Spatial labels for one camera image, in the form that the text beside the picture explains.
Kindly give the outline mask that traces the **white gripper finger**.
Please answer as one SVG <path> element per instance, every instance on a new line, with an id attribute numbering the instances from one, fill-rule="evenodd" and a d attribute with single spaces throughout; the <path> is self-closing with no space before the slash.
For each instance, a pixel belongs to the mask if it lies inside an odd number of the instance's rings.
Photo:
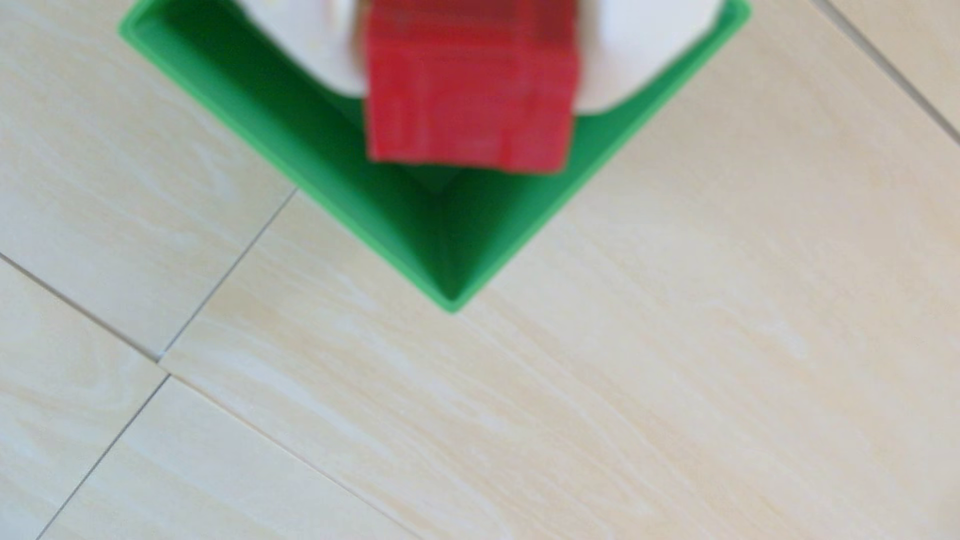
<path id="1" fill-rule="evenodd" d="M 290 61 L 331 92 L 364 98 L 361 46 L 367 1 L 241 1 L 246 18 Z"/>
<path id="2" fill-rule="evenodd" d="M 575 114 L 605 114 L 643 90 L 714 30 L 723 6 L 723 1 L 578 1 Z"/>

